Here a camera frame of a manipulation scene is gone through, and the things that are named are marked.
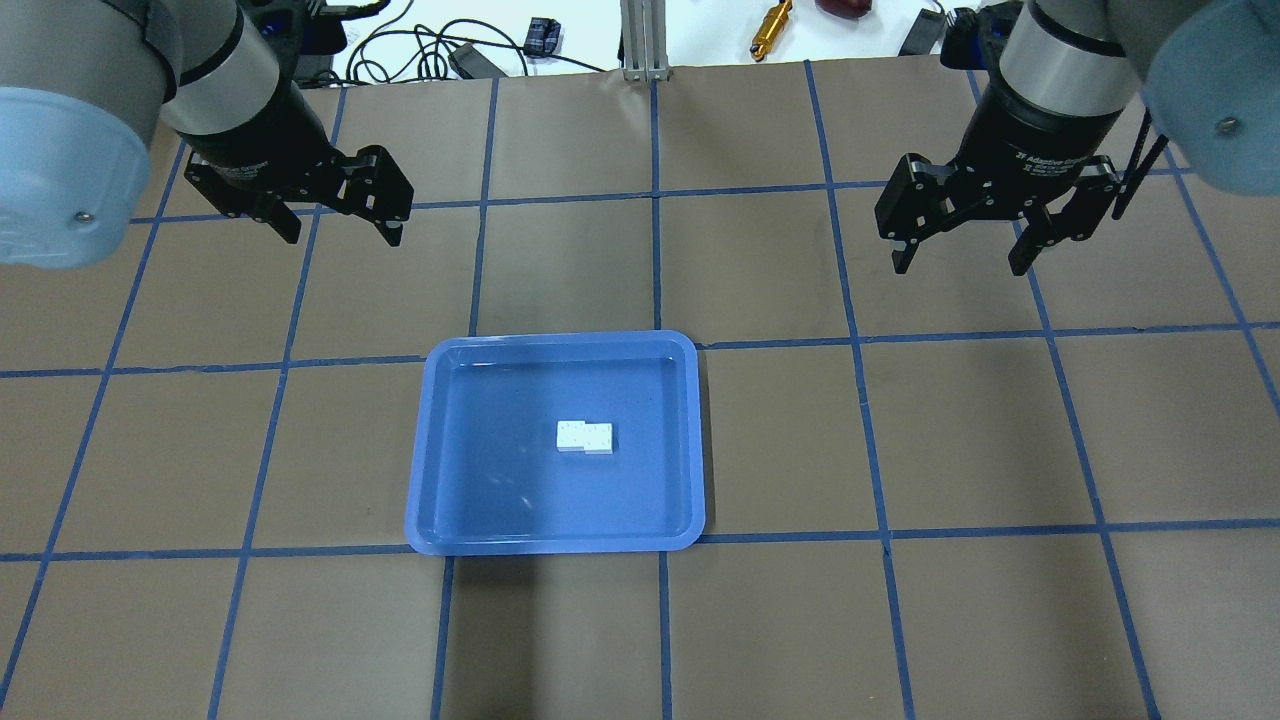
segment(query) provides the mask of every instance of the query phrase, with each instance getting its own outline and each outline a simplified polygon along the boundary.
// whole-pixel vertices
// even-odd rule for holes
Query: yellow tool
[[[791,0],[778,0],[778,4],[764,13],[764,22],[760,29],[755,31],[751,38],[751,58],[759,63],[773,50],[773,42],[782,35],[782,28],[787,27],[787,17],[791,14]]]

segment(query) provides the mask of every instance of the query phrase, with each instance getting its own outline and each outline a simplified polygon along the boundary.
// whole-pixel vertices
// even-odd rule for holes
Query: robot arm
[[[1280,1],[1028,0],[1006,41],[995,26],[1011,9],[980,13],[989,83],[956,156],[905,155],[876,205],[897,273],[973,219],[1027,222],[1009,255],[1019,275],[1043,249],[1092,236],[1129,179],[1094,152],[1139,86],[1207,182],[1280,193]]]
[[[0,263],[70,268],[119,245],[157,118],[220,213],[296,242],[288,201],[399,243],[413,188],[385,149],[335,150],[236,0],[0,3]]]

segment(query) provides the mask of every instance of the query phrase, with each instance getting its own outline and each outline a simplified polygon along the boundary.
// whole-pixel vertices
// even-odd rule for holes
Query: blue tray
[[[613,454],[556,448],[613,424]],[[698,354],[671,331],[449,340],[426,359],[404,534],[425,555],[681,550],[703,532]]]

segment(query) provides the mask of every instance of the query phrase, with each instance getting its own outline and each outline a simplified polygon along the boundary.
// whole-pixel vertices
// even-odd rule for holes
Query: screw
[[[1213,126],[1213,129],[1217,135],[1233,135],[1235,131],[1240,129],[1240,120],[1226,117],[1219,120],[1217,124]]]

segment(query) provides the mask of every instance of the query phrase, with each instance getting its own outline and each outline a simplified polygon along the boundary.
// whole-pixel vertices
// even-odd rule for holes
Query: dark red object
[[[856,20],[872,12],[872,0],[818,0],[818,6],[832,15]]]

